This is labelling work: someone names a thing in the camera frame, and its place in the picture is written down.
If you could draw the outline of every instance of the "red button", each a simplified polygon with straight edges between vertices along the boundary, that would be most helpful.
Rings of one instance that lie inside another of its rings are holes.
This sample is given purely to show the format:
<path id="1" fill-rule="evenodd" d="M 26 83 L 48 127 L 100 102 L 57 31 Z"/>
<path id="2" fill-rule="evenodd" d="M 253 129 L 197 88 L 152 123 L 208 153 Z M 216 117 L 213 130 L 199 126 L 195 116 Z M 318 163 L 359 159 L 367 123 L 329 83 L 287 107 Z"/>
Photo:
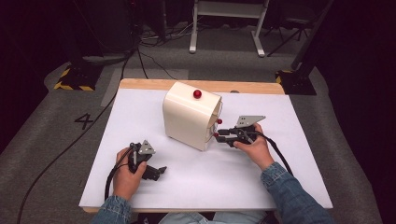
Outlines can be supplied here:
<path id="1" fill-rule="evenodd" d="M 201 91 L 196 90 L 196 91 L 194 91 L 193 96 L 195 99 L 199 99 L 199 98 L 201 98 L 202 93 L 201 93 Z"/>

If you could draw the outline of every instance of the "cable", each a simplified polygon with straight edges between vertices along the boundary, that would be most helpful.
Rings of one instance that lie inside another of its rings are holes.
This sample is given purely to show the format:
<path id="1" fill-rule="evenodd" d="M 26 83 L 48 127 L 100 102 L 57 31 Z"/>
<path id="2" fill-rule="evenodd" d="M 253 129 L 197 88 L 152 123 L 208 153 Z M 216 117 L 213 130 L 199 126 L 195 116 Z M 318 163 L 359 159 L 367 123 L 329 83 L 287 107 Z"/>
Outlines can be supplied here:
<path id="1" fill-rule="evenodd" d="M 254 132 L 255 134 L 265 138 L 270 144 L 271 146 L 274 148 L 274 151 L 276 152 L 276 154 L 279 156 L 279 158 L 283 161 L 283 164 L 285 164 L 286 169 L 288 170 L 288 172 L 293 175 L 293 172 L 290 169 L 290 166 L 288 164 L 288 162 L 286 161 L 285 157 L 282 155 L 282 153 L 280 152 L 279 148 L 277 148 L 276 143 L 274 142 L 274 140 L 272 140 L 271 138 L 265 136 L 263 133 L 260 132 Z"/>
<path id="2" fill-rule="evenodd" d="M 106 59 L 106 60 L 99 60 L 99 61 L 84 59 L 84 61 L 87 62 L 87 63 L 90 63 L 91 65 L 94 65 L 94 66 L 106 66 L 106 65 L 111 65 L 111 64 L 123 62 L 123 61 L 125 61 L 127 59 L 127 57 L 128 56 L 126 54 L 122 58 Z"/>
<path id="3" fill-rule="evenodd" d="M 123 164 L 120 165 L 120 163 L 122 162 L 122 160 L 125 158 L 126 155 L 128 155 L 128 153 L 130 151 L 132 151 L 133 147 L 129 146 L 128 150 L 126 150 L 124 152 L 124 154 L 122 154 L 121 158 L 116 162 L 116 164 L 114 165 L 113 169 L 111 169 L 110 174 L 107 177 L 107 181 L 106 181 L 106 186 L 105 186 L 105 200 L 108 198 L 108 193 L 110 190 L 110 184 L 111 184 L 111 180 L 113 179 L 114 174 L 117 172 L 117 170 L 123 166 L 123 165 L 128 165 L 128 164 Z"/>
<path id="4" fill-rule="evenodd" d="M 193 25 L 193 23 L 188 24 L 187 26 L 185 26 L 184 28 L 179 28 L 179 31 L 175 31 L 175 28 L 170 28 L 170 30 L 172 30 L 172 32 L 169 32 L 168 34 L 165 34 L 165 37 L 167 37 L 166 41 L 161 41 L 160 38 L 157 35 L 152 35 L 151 34 L 151 30 L 147 30 L 145 32 L 148 32 L 148 35 L 141 35 L 141 39 L 142 40 L 150 40 L 150 39 L 156 39 L 156 43 L 154 44 L 150 44 L 144 41 L 140 42 L 140 45 L 145 46 L 145 47 L 159 47 L 162 46 L 163 44 L 167 43 L 169 40 L 177 40 L 180 39 L 181 37 L 185 36 L 185 35 L 191 35 L 192 33 L 186 33 L 186 34 L 182 34 L 184 31 L 187 30 L 187 28 L 191 27 Z"/>
<path id="5" fill-rule="evenodd" d="M 175 78 L 175 77 L 172 77 L 169 73 L 168 73 L 168 71 L 166 71 L 166 69 L 164 68 L 164 67 L 162 67 L 160 64 L 158 64 L 155 60 L 154 60 L 154 58 L 153 57 L 151 57 L 151 56 L 148 56 L 147 54 L 144 54 L 144 53 L 142 53 L 142 52 L 140 52 L 140 54 L 142 54 L 142 55 L 144 55 L 144 56 L 146 56 L 146 57 L 148 57 L 148 58 L 150 58 L 153 62 L 155 62 L 158 66 L 160 66 L 161 67 L 161 69 L 163 70 L 163 71 L 165 71 L 165 73 L 169 76 L 169 77 L 171 77 L 172 79 L 174 79 L 174 80 L 177 80 L 177 78 Z"/>
<path id="6" fill-rule="evenodd" d="M 139 55 L 139 60 L 140 60 L 140 64 L 142 65 L 143 73 L 145 74 L 146 79 L 149 79 L 149 77 L 146 73 L 145 65 L 143 65 L 142 56 L 140 55 L 139 48 L 137 48 L 137 54 Z"/>
<path id="7" fill-rule="evenodd" d="M 129 57 L 125 60 L 125 63 L 122 66 L 122 70 L 121 70 L 121 79 L 123 79 L 123 72 L 125 70 L 125 66 L 128 63 L 128 60 L 131 58 L 132 56 L 132 52 L 129 53 Z M 55 163 L 59 158 L 62 157 L 62 155 L 68 151 L 79 139 L 81 139 L 82 136 L 84 136 L 84 134 L 96 123 L 97 120 L 99 120 L 100 117 L 102 117 L 103 113 L 105 113 L 105 111 L 108 109 L 108 107 L 111 105 L 111 103 L 114 101 L 114 99 L 116 98 L 117 92 L 114 93 L 114 96 L 111 98 L 111 100 L 108 102 L 108 104 L 105 106 L 105 108 L 99 113 L 99 115 L 96 117 L 96 119 L 91 123 L 90 126 L 88 126 L 88 128 L 86 130 L 84 130 L 84 132 L 82 132 L 81 135 L 79 135 L 77 137 L 76 140 L 74 140 L 67 148 L 65 148 L 55 159 L 53 159 L 45 168 L 43 171 L 41 171 L 41 173 L 35 178 L 35 181 L 33 181 L 32 185 L 29 187 L 29 189 L 27 190 L 25 196 L 23 197 L 22 203 L 21 203 L 21 207 L 20 207 L 20 211 L 18 213 L 18 221 L 17 223 L 21 223 L 21 216 L 22 216 L 22 211 L 23 211 L 23 207 L 26 203 L 26 200 L 30 194 L 30 192 L 32 191 L 33 187 L 35 186 L 35 184 L 37 183 L 37 181 L 41 178 L 41 176 L 47 172 L 47 170 L 51 167 L 51 165 L 53 163 Z"/>

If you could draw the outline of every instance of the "denim sleeve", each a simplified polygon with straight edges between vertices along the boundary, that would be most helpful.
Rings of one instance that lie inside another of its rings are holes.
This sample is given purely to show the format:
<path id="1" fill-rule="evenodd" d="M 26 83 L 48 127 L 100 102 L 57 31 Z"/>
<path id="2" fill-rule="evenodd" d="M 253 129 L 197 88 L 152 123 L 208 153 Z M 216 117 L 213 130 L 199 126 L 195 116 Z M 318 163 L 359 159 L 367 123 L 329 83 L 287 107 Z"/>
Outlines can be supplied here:
<path id="1" fill-rule="evenodd" d="M 131 206 L 119 196 L 110 196 L 100 208 L 91 223 L 131 223 Z"/>
<path id="2" fill-rule="evenodd" d="M 329 213 L 279 163 L 265 169 L 261 179 L 273 196 L 283 223 L 334 223 Z"/>

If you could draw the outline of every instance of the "floor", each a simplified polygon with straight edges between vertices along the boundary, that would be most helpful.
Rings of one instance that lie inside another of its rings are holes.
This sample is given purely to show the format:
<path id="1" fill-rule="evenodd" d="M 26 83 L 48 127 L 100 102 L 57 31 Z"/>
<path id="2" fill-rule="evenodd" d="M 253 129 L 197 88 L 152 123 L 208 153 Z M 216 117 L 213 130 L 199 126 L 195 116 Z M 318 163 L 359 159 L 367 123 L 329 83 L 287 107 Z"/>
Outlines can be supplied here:
<path id="1" fill-rule="evenodd" d="M 272 57 L 260 58 L 249 32 L 252 29 L 205 29 L 198 34 L 195 54 L 189 54 L 189 35 L 160 47 L 142 46 L 140 51 L 155 60 L 142 55 L 147 76 L 170 78 L 158 63 L 176 78 L 275 82 L 274 73 L 290 69 L 304 38 L 292 40 Z M 274 49 L 280 43 L 279 33 L 261 35 L 261 41 L 266 51 Z M 17 220 L 23 198 L 36 177 L 62 153 L 35 183 L 23 207 L 21 223 L 87 223 L 93 216 L 78 203 L 111 108 L 81 138 L 81 123 L 75 119 L 87 113 L 91 119 L 100 115 L 117 88 L 122 63 L 104 68 L 96 91 L 53 89 L 66 66 L 61 64 L 48 74 L 44 84 L 49 94 L 0 156 L 0 223 Z M 144 77 L 137 54 L 127 63 L 124 74 Z M 317 69 L 310 78 L 318 95 L 291 95 L 290 99 L 332 199 L 330 213 L 337 223 L 381 223 L 371 185 L 340 130 L 326 83 Z"/>

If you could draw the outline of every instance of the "table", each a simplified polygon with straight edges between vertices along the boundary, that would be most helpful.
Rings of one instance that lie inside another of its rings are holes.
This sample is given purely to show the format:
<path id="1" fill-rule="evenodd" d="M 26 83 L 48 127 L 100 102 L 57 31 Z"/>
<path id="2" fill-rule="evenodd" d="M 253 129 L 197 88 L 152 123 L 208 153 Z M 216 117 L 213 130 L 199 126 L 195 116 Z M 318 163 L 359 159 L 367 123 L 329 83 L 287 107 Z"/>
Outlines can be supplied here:
<path id="1" fill-rule="evenodd" d="M 256 31 L 251 31 L 251 34 L 258 55 L 260 57 L 264 57 L 265 53 L 262 49 L 262 43 L 259 39 L 259 34 L 260 30 L 262 29 L 262 22 L 264 21 L 265 13 L 268 8 L 268 2 L 269 1 L 266 0 L 263 4 L 243 4 L 195 0 L 190 53 L 195 53 L 196 51 L 198 15 L 206 15 L 259 19 L 256 26 Z"/>
<path id="2" fill-rule="evenodd" d="M 168 166 L 168 169 L 157 182 L 142 181 L 130 202 L 135 212 L 276 209 L 272 197 L 259 179 L 260 169 L 239 149 L 211 139 L 207 151 L 202 152 L 164 135 L 162 100 L 174 82 L 124 79 L 120 83 L 79 206 L 86 212 L 97 212 L 104 202 L 106 177 L 114 165 L 116 153 L 131 141 L 143 142 L 149 137 L 148 141 L 157 153 L 148 164 L 155 168 Z M 220 128 L 231 128 L 236 123 L 236 115 L 246 115 L 243 114 L 246 111 L 257 113 L 251 115 L 267 116 L 261 125 L 267 135 L 276 141 L 295 176 L 323 207 L 332 207 L 290 98 L 284 95 L 280 85 L 198 80 L 182 82 L 207 91 L 237 89 L 244 92 L 217 92 L 221 94 L 224 104 Z M 258 94 L 257 91 L 270 94 Z M 270 150 L 275 160 L 281 163 L 275 152 Z"/>

